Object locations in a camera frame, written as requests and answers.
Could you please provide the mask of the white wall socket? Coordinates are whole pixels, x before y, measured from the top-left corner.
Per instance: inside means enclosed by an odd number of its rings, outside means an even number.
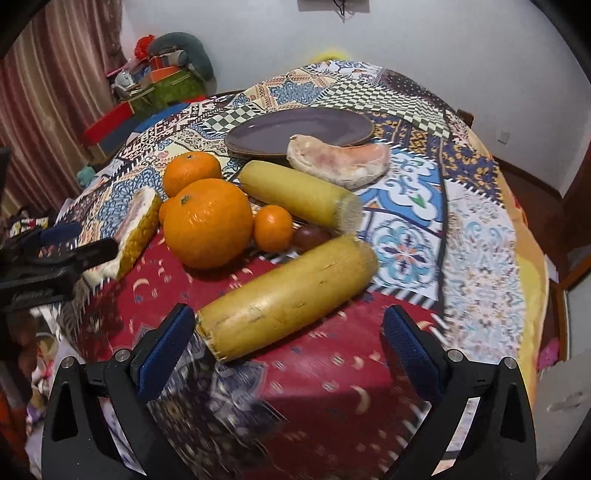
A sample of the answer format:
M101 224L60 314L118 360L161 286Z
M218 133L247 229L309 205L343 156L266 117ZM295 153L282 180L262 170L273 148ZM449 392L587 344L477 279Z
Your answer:
M503 145L506 145L510 139L510 132L507 130L500 130L497 135L497 141Z

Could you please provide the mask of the large orange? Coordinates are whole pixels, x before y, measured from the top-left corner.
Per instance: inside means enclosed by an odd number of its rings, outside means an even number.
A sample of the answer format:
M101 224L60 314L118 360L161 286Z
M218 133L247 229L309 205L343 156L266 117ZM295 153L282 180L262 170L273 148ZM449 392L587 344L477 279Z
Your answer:
M163 224L165 243L183 265L221 267L249 246L253 216L249 198L221 179L202 179L172 199Z

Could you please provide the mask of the wall mounted black monitor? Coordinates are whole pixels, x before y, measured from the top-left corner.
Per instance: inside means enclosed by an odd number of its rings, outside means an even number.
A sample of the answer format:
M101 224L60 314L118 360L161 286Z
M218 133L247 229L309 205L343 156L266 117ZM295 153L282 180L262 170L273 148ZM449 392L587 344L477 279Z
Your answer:
M369 13L369 0L297 0L301 12L330 11L341 15Z

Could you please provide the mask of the short yellow sugarcane piece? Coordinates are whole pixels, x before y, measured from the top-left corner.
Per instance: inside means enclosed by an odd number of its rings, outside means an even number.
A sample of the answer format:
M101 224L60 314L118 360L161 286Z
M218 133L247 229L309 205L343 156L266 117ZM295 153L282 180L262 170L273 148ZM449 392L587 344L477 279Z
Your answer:
M250 197L337 234L355 234L361 227L360 198L328 181L257 160L245 164L238 181Z

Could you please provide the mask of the grey plush toy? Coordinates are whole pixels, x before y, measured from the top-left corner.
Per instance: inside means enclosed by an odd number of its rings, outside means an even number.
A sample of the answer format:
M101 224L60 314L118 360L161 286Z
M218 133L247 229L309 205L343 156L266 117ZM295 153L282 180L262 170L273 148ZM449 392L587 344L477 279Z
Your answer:
M150 56L172 53L177 63L187 67L205 82L214 78L211 59L197 37L185 32L170 32L155 38L148 46Z

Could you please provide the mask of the red and blue box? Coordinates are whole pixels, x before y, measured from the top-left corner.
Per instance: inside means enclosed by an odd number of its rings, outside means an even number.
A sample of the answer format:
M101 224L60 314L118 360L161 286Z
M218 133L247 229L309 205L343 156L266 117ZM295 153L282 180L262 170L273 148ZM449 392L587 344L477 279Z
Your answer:
M82 145L111 155L143 120L144 116L137 114L129 102L121 102L83 132Z

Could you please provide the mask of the small hidden tangerine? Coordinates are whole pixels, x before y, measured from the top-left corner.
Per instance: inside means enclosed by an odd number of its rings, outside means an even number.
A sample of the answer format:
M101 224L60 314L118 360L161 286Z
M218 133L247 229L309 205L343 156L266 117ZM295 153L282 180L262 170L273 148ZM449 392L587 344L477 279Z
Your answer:
M159 211L158 211L158 220L159 220L160 224L164 223L167 212L168 212L169 208L171 207L171 205L172 205L172 198L168 198L167 200L165 200L161 204Z

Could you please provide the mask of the peeled pomelo segment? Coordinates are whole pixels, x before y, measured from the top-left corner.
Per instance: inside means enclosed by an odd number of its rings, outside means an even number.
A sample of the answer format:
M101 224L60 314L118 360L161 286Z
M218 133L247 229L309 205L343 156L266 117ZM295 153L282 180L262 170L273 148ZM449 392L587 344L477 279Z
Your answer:
M339 147L297 134L287 144L287 162L297 171L355 190L388 171L391 150L382 143Z

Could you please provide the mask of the long yellow sugarcane piece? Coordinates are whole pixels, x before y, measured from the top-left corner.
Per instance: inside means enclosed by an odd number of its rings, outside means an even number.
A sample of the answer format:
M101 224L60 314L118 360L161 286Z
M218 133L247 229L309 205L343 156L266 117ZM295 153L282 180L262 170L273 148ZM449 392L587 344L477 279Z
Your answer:
M369 243L339 236L202 307L195 330L219 362L249 356L348 303L378 268Z

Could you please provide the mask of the patchwork patterned tablecloth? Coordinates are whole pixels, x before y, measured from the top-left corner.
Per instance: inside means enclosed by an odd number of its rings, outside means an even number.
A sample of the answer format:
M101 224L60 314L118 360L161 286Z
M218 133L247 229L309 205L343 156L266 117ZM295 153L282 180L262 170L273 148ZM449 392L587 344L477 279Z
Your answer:
M359 190L358 234L379 268L365 291L293 337L221 363L190 342L151 414L199 479L377 479L402 454L427 405L383 339L402 306L438 343L470 360L518 357L525 324L516 234L496 162L444 101L394 71L356 61L311 64L230 98L193 104L119 153L120 167L65 213L81 243L113 235L142 187L201 151L239 184L249 161L233 127L267 113L328 107L363 114L388 171Z

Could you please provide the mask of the medium orange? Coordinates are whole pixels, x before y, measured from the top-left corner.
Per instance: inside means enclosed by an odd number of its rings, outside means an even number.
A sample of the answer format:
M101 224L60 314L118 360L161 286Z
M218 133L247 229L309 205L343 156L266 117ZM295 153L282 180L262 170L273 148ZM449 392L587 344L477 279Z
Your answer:
M214 155L191 151L176 156L165 168L162 187L172 198L191 183L208 178L221 179L221 163Z

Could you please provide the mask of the green fabric box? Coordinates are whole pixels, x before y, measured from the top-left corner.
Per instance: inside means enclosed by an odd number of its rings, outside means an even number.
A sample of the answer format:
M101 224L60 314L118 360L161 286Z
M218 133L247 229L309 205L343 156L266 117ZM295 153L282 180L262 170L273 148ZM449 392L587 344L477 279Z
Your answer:
M140 90L128 102L136 115L149 116L205 96L204 82L188 70L181 70Z

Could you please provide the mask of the dark purple round plate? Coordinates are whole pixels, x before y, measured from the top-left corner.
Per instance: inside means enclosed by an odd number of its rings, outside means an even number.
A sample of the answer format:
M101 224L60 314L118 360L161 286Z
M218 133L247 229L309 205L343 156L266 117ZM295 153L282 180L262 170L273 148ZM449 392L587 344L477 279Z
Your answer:
M363 114L328 107L305 107L267 113L233 127L225 135L236 157L281 160L294 135L308 135L337 146L367 142L374 124Z

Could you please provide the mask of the yellow fuzzy chair back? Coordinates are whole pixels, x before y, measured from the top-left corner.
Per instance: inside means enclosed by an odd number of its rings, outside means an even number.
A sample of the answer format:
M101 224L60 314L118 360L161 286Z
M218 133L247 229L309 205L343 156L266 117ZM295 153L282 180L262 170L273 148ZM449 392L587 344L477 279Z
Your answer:
M346 61L351 58L349 53L339 48L328 48L311 56L310 63L322 63L329 61Z

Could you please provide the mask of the dark red date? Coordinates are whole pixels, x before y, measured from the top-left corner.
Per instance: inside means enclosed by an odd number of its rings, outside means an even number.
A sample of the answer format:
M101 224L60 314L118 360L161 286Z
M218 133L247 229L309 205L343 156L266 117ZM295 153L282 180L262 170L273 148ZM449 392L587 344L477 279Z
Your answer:
M307 252L332 239L332 234L315 225L303 225L294 232L293 246L300 252Z

